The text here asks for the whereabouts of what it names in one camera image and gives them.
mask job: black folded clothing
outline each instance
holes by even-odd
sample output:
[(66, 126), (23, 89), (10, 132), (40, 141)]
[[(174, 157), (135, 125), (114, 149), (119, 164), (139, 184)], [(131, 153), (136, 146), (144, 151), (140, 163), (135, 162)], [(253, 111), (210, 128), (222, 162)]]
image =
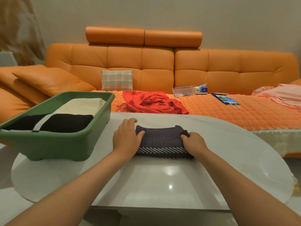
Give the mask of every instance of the black folded clothing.
[(92, 115), (53, 113), (24, 116), (1, 131), (74, 133), (85, 129), (92, 119)]
[(183, 145), (181, 135), (189, 134), (181, 126), (172, 128), (143, 128), (136, 126), (136, 134), (145, 131), (136, 156), (150, 156), (168, 159), (193, 159)]

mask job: pink blanket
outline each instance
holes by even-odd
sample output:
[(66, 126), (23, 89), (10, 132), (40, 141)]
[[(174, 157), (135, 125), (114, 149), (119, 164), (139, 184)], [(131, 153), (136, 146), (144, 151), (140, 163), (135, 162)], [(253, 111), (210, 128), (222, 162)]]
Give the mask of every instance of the pink blanket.
[(264, 86), (254, 90), (252, 95), (269, 98), (278, 104), (301, 112), (301, 86), (289, 84), (279, 84), (276, 88)]

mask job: white oval table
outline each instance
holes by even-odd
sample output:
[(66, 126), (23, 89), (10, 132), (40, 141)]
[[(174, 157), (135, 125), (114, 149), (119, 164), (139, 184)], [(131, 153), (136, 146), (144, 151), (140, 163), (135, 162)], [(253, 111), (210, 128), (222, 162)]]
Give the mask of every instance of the white oval table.
[[(135, 117), (138, 125), (166, 128), (180, 125), (200, 133), (208, 148), (272, 194), (287, 202), (293, 192), (292, 173), (284, 160), (263, 140), (216, 118), (197, 115), (111, 113), (90, 158), (30, 161), (19, 154), (11, 178), (15, 190), (37, 202), (88, 170), (112, 151), (114, 131), (123, 119)], [(102, 207), (216, 209), (229, 207), (204, 167), (195, 160), (134, 157), (104, 187), (92, 204)]]

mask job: sofa headrest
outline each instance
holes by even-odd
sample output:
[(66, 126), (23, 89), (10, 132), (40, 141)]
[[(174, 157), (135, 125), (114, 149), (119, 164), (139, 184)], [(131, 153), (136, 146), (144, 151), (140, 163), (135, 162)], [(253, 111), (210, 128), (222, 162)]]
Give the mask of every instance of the sofa headrest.
[(145, 30), (144, 45), (167, 48), (199, 48), (202, 39), (201, 32)]
[(86, 27), (86, 38), (90, 44), (199, 48), (203, 35), (201, 32)]
[(86, 38), (90, 44), (144, 45), (143, 29), (86, 27)]

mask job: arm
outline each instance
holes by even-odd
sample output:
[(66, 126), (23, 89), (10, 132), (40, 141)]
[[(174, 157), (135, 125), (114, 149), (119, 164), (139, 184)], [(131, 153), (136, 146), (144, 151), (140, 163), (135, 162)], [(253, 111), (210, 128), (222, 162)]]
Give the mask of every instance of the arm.
[(181, 136), (186, 150), (203, 164), (239, 226), (297, 226), (301, 217), (211, 152), (198, 133)]
[(113, 136), (113, 151), (76, 179), (25, 210), (6, 226), (75, 226), (107, 184), (137, 152), (144, 131), (135, 133), (136, 119), (124, 120)]

